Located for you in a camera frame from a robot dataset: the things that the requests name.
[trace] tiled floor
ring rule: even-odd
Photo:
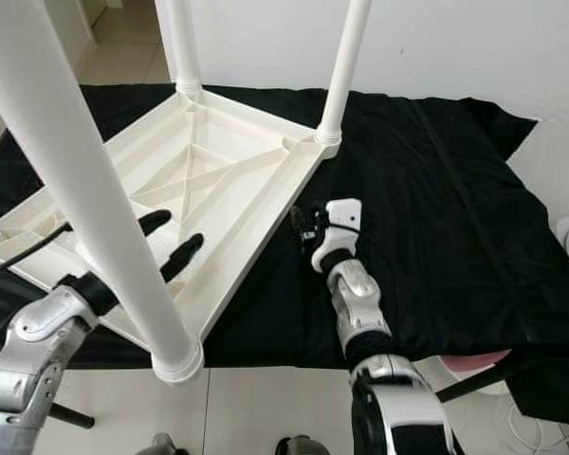
[[[169,75],[151,0],[109,9],[94,27],[99,48],[81,83],[158,83]],[[452,379],[435,359],[418,363],[436,389]],[[298,433],[323,442],[334,455],[352,453],[350,390],[345,372],[292,368],[213,369],[184,389],[171,389],[150,371],[69,372],[59,402],[97,417],[92,430],[49,419],[39,454],[132,455],[154,433],[169,432],[192,455],[267,455],[277,441]],[[468,455],[531,454],[510,432],[508,396],[480,393],[446,405]],[[532,419],[514,414],[524,438],[536,441]],[[560,429],[545,425],[546,446]],[[566,446],[542,455],[567,454]]]
[[[80,83],[169,82],[156,9],[151,0],[130,0],[124,9],[107,9],[93,26],[97,51]]]

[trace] black tablecloth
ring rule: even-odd
[[[325,95],[209,89],[312,127]],[[172,93],[169,84],[83,87],[104,139]],[[362,229],[391,258],[396,286],[362,238],[358,256],[381,287],[381,307],[401,354],[419,359],[512,348],[534,362],[508,380],[523,411],[569,422],[569,259],[549,230],[544,206],[505,164],[533,125],[477,100],[352,93],[340,153],[321,164],[298,204],[362,200]],[[41,185],[12,137],[4,136],[0,215]],[[2,274],[0,320],[41,294]],[[205,349],[208,366],[344,367],[324,277],[312,271],[288,219]],[[105,329],[72,362],[73,368],[148,365],[146,353]]]

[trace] black fabric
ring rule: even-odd
[[[417,112],[417,115],[421,119],[428,136],[430,137],[431,143],[434,146],[434,150],[438,153],[438,157],[440,158],[445,171],[447,171],[447,175],[452,186],[455,188],[466,213],[468,214],[468,218],[472,225],[474,226],[474,230],[476,231],[476,236],[478,237],[481,245],[485,251],[489,262],[493,266],[493,270],[497,274],[497,277],[500,281],[500,284],[505,290],[507,300],[510,304],[510,307],[515,312],[515,317],[521,328],[523,329],[523,334],[526,337],[527,341],[535,341],[536,336],[533,332],[533,327],[527,323],[526,318],[523,314],[523,309],[521,304],[519,303],[519,296],[516,290],[516,286],[512,281],[512,277],[505,269],[504,264],[502,263],[502,258],[500,257],[497,248],[493,245],[491,241],[491,236],[488,233],[488,229],[486,228],[485,224],[481,220],[481,217],[478,214],[478,210],[474,206],[472,202],[472,198],[468,194],[468,190],[462,179],[460,177],[459,172],[457,171],[457,167],[455,166],[455,162],[453,161],[450,153],[447,150],[447,147],[443,144],[441,137],[438,135],[436,130],[434,129],[433,125],[431,124],[430,120],[426,116],[426,113],[423,111],[421,106],[418,102],[413,101],[413,107]]]
[[[322,90],[209,89],[308,126],[318,124],[325,98]],[[83,87],[104,139],[172,93],[171,85]],[[534,122],[483,101],[418,103],[511,277],[534,334],[531,342],[408,100],[352,93],[340,152],[320,165],[297,204],[362,200],[362,229],[392,259],[397,304],[388,267],[366,238],[358,242],[358,256],[380,285],[381,307],[401,354],[419,359],[512,348],[539,355],[541,365],[558,362],[555,371],[542,367],[527,373],[523,386],[513,389],[517,401],[540,391],[540,399],[527,409],[544,418],[551,411],[547,404],[541,406],[548,395],[557,402],[559,420],[569,422],[569,394],[563,391],[569,391],[569,359],[563,357],[569,350],[569,259],[549,230],[544,206],[505,164]],[[0,141],[0,215],[40,185],[6,135]],[[0,318],[37,295],[31,286],[1,276]],[[324,276],[302,255],[288,218],[215,324],[205,348],[209,366],[344,368]],[[139,348],[106,331],[93,334],[73,363],[82,368],[147,365],[148,356]]]

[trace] robotic arm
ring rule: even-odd
[[[327,276],[338,334],[350,371],[356,455],[459,455],[449,419],[428,382],[405,357],[391,354],[392,331],[379,309],[376,281],[355,259],[360,201],[317,209],[305,240],[312,265]]]
[[[169,221],[157,210],[139,220],[145,235]],[[195,234],[160,268],[168,282],[203,244]],[[99,324],[118,304],[96,275],[65,276],[43,299],[23,307],[10,321],[0,350],[0,455],[28,455],[49,415],[64,369]]]

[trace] white cord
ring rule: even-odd
[[[512,431],[512,434],[514,435],[514,437],[524,446],[529,447],[533,450],[535,450],[535,452],[533,452],[533,455],[540,455],[542,452],[546,451],[546,450],[552,450],[553,448],[556,448],[558,446],[562,446],[563,444],[567,444],[569,442],[569,437],[558,441],[557,443],[551,445],[551,446],[543,446],[543,425],[541,424],[540,419],[535,419],[535,421],[538,423],[538,446],[533,446],[532,444],[528,443],[525,439],[523,439],[521,437],[521,435],[517,432],[517,430],[514,428],[514,425],[512,424],[512,411],[516,409],[516,405],[514,403],[512,403],[510,405],[510,408],[508,408],[508,426],[510,427],[510,431]]]

